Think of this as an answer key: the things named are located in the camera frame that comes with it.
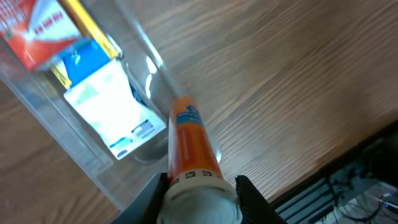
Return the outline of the blue yellow cough drops box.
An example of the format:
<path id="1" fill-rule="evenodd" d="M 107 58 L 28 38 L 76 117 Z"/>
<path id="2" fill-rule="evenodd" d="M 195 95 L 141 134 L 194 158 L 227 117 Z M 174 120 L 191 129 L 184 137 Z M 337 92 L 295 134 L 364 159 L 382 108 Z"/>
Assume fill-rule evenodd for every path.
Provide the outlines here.
<path id="1" fill-rule="evenodd" d="M 103 32 L 79 0 L 62 1 L 61 4 L 87 39 L 51 67 L 63 87 L 70 89 L 109 61 L 121 58 L 123 51 L 109 34 Z"/>

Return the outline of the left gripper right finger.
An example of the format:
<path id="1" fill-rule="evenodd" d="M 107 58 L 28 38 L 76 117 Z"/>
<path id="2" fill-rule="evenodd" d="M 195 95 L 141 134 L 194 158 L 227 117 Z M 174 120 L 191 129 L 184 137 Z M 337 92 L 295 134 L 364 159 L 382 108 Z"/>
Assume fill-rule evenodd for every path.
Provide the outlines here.
<path id="1" fill-rule="evenodd" d="M 235 181 L 243 215 L 242 224 L 286 224 L 248 177 L 238 175 Z"/>

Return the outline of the white blue medicine box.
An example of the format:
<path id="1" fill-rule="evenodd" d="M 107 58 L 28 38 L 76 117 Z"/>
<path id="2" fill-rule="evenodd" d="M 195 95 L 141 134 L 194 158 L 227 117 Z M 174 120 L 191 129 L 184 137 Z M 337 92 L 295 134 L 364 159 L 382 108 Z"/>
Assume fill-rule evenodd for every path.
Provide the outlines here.
<path id="1" fill-rule="evenodd" d="M 121 160 L 166 128 L 133 95 L 121 62 L 112 60 L 64 93 L 73 109 Z"/>

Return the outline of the clear plastic container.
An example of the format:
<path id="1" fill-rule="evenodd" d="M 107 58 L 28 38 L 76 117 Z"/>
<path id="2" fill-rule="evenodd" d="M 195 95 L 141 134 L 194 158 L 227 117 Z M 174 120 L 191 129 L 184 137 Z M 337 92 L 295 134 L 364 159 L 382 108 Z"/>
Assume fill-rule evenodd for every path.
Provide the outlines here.
<path id="1" fill-rule="evenodd" d="M 145 31 L 170 1 L 2 1 L 1 80 L 124 210 L 167 170 L 184 95 Z"/>

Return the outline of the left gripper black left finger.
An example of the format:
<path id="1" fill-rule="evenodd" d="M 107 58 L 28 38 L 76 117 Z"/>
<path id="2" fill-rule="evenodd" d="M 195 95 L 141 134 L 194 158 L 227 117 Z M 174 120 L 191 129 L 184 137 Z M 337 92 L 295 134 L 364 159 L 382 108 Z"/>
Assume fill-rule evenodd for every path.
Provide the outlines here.
<path id="1" fill-rule="evenodd" d="M 167 173 L 158 173 L 111 224 L 157 224 L 164 195 L 169 189 Z"/>

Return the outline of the orange pill bottle white cap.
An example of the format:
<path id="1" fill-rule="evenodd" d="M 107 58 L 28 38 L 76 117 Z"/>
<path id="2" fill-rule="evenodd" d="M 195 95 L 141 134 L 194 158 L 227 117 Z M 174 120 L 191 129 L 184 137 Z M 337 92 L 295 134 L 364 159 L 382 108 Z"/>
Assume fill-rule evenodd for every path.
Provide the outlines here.
<path id="1" fill-rule="evenodd" d="M 158 223 L 242 222 L 237 193 L 223 178 L 196 101 L 190 96 L 172 102 L 168 153 L 169 188 Z"/>

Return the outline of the red white medicine box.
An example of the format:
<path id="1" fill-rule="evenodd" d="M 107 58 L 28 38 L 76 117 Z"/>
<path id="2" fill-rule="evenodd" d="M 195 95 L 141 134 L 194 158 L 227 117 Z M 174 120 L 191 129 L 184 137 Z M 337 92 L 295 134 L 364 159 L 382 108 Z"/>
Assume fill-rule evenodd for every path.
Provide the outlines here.
<path id="1" fill-rule="evenodd" d="M 28 71 L 86 41 L 57 0 L 1 0 L 1 37 Z"/>

